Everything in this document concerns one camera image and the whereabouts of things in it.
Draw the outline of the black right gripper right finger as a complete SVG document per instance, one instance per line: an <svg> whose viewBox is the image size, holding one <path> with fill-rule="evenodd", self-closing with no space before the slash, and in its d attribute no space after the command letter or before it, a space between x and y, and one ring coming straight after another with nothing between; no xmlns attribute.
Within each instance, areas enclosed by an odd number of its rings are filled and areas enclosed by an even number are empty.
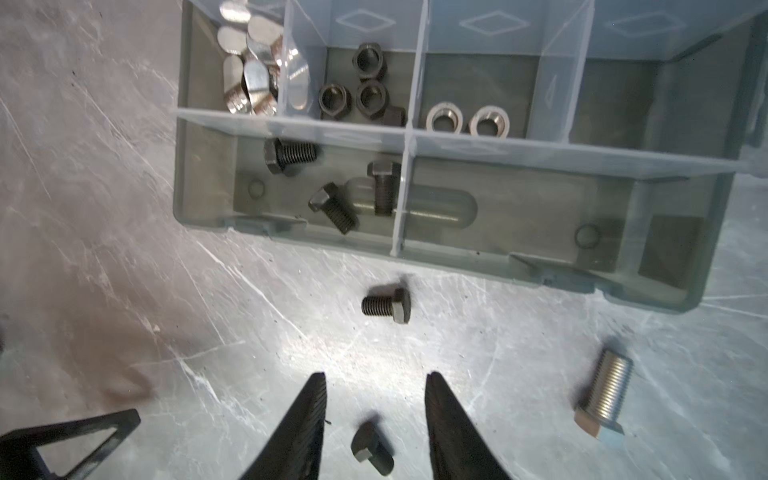
<svg viewBox="0 0 768 480"><path fill-rule="evenodd" d="M425 414L434 479L509 479L445 378L427 375Z"/></svg>

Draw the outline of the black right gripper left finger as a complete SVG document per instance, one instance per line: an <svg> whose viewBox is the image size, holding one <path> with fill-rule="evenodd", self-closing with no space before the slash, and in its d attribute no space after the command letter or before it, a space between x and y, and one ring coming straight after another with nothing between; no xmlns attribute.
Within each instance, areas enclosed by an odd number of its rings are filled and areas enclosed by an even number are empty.
<svg viewBox="0 0 768 480"><path fill-rule="evenodd" d="M318 479L326 407L326 377L316 372L241 479Z"/></svg>

